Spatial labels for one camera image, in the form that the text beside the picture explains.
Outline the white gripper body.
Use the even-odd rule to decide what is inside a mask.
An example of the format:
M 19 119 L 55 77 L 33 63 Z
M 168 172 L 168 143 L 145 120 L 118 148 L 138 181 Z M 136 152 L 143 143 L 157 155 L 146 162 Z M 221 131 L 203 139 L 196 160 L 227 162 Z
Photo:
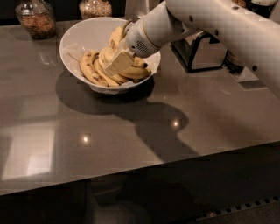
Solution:
M 143 19 L 135 23 L 129 20 L 124 24 L 123 37 L 117 49 L 139 58 L 148 58 L 159 51 L 159 47 L 151 41 Z

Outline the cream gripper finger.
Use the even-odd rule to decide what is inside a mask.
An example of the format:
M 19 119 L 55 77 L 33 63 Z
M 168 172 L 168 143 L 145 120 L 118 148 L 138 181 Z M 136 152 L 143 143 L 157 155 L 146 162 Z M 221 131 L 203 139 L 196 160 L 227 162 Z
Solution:
M 113 58 L 105 64 L 103 71 L 109 76 L 119 74 L 121 71 L 131 67 L 134 63 L 134 57 L 124 50 L 117 51 Z

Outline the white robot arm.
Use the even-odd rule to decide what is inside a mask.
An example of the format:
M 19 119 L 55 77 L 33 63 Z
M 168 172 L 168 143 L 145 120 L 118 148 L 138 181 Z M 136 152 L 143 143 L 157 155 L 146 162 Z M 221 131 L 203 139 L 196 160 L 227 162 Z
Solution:
M 104 72 L 118 74 L 135 57 L 148 58 L 165 44 L 200 30 L 217 38 L 280 97 L 280 24 L 231 0 L 164 0 L 129 26 Z

